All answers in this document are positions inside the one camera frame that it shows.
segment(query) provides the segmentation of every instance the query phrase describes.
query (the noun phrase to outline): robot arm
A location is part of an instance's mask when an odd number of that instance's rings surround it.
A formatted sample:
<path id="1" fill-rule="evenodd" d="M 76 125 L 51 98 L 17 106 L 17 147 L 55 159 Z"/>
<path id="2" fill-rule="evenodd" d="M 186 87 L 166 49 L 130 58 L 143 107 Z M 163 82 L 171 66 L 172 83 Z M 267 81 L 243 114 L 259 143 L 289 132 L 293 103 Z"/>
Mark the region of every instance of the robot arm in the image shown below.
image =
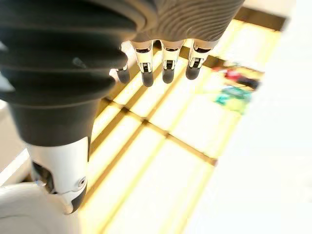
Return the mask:
<path id="1" fill-rule="evenodd" d="M 32 175 L 66 214 L 86 193 L 86 164 L 98 102 L 125 71 L 119 50 L 132 40 L 143 83 L 153 84 L 153 40 L 162 40 L 163 80 L 173 80 L 183 40 L 192 38 L 194 79 L 243 0 L 1 0 L 0 86 Z"/>

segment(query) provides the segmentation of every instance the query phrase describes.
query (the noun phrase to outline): white robot part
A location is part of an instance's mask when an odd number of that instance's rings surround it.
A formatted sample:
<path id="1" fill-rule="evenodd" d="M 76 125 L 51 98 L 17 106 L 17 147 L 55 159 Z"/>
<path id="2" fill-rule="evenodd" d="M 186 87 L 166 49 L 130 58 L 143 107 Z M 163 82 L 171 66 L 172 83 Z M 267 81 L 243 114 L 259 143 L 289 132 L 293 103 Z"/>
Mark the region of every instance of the white robot part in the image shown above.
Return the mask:
<path id="1" fill-rule="evenodd" d="M 0 188 L 0 227 L 3 234 L 80 234 L 78 214 L 64 215 L 34 183 Z"/>
<path id="2" fill-rule="evenodd" d="M 200 68 L 204 61 L 206 61 L 209 52 L 218 43 L 216 41 L 203 41 L 194 39 L 189 53 L 189 66 Z"/>
<path id="3" fill-rule="evenodd" d="M 128 65 L 126 64 L 126 65 L 124 65 L 123 67 L 122 67 L 122 69 L 116 69 L 118 72 L 119 71 L 125 71 L 125 70 L 127 70 L 128 69 Z"/>
<path id="4" fill-rule="evenodd" d="M 161 40 L 162 47 L 162 65 L 164 69 L 174 70 L 177 60 L 179 58 L 181 47 L 184 40 L 180 41 L 166 41 Z"/>
<path id="5" fill-rule="evenodd" d="M 142 73 L 153 71 L 153 41 L 131 42 L 135 51 L 137 64 Z"/>
<path id="6" fill-rule="evenodd" d="M 55 147 L 28 144 L 27 149 L 35 182 L 52 200 L 61 202 L 66 214 L 74 212 L 75 199 L 82 200 L 87 185 L 88 137 Z"/>

